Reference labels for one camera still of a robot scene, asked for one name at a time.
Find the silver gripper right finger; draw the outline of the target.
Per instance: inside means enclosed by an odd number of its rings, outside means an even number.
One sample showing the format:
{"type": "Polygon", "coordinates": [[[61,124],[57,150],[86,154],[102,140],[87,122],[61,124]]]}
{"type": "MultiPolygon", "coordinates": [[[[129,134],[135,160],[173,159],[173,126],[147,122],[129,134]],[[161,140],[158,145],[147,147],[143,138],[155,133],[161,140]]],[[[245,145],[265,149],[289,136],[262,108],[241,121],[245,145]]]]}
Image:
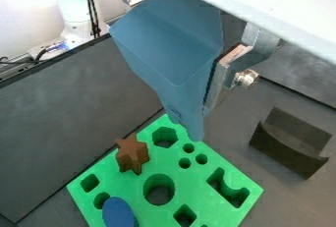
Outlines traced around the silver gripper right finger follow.
{"type": "Polygon", "coordinates": [[[281,38],[263,28],[249,23],[242,41],[215,60],[205,101],[209,115],[219,102],[221,93],[231,92],[238,86],[251,88],[261,75],[251,69],[266,61],[277,50],[281,38]]]}

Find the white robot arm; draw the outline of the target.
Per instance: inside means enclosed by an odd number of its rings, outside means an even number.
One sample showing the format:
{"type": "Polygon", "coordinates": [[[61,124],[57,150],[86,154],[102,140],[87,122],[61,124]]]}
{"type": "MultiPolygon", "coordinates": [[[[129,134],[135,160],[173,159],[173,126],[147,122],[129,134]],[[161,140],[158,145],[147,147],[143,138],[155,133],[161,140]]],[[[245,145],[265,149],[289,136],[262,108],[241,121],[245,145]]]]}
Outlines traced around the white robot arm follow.
{"type": "Polygon", "coordinates": [[[214,110],[225,90],[257,83],[251,67],[273,55],[281,42],[249,24],[241,42],[226,48],[221,10],[203,0],[145,0],[111,26],[99,17],[95,0],[57,1],[62,36],[79,42],[109,32],[131,69],[178,121],[214,110]]]}

